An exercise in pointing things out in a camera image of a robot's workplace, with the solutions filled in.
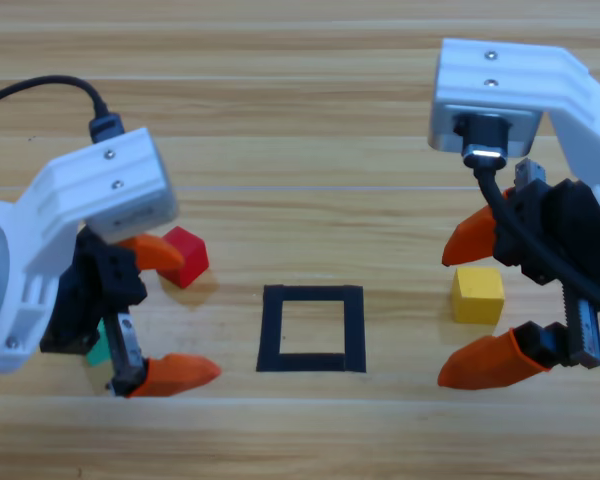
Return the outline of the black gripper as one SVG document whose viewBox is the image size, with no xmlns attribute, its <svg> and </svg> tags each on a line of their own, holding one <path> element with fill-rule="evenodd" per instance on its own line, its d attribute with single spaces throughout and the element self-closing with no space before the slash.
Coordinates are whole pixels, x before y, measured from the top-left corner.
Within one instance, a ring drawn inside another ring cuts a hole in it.
<svg viewBox="0 0 600 480">
<path fill-rule="evenodd" d="M 544 169 L 525 159 L 516 165 L 507 204 L 549 249 L 600 286 L 600 207 L 588 186 L 569 179 L 551 186 Z M 485 205 L 456 226 L 441 263 L 455 266 L 492 257 L 495 228 L 492 209 Z M 566 322 L 546 327 L 527 322 L 513 330 L 516 343 L 526 357 L 545 368 L 558 364 L 596 368 L 600 366 L 600 309 L 567 286 L 562 292 Z"/>
<path fill-rule="evenodd" d="M 40 341 L 43 353 L 87 354 L 97 342 L 101 319 L 127 314 L 146 298 L 140 271 L 178 270 L 185 264 L 183 255 L 158 236 L 141 234 L 117 245 L 106 243 L 88 227 L 80 230 Z M 125 398 L 171 397 L 207 385 L 221 373 L 204 356 L 170 353 L 144 359 L 139 373 L 127 379 L 115 375 L 110 385 L 116 396 Z"/>
</svg>

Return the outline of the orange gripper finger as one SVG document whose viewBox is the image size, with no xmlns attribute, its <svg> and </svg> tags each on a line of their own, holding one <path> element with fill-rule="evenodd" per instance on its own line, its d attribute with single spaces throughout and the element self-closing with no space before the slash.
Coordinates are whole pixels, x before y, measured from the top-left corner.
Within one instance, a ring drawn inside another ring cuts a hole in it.
<svg viewBox="0 0 600 480">
<path fill-rule="evenodd" d="M 454 352 L 438 375 L 438 385 L 459 390 L 503 388 L 570 364 L 565 325 L 526 322 Z"/>
</svg>

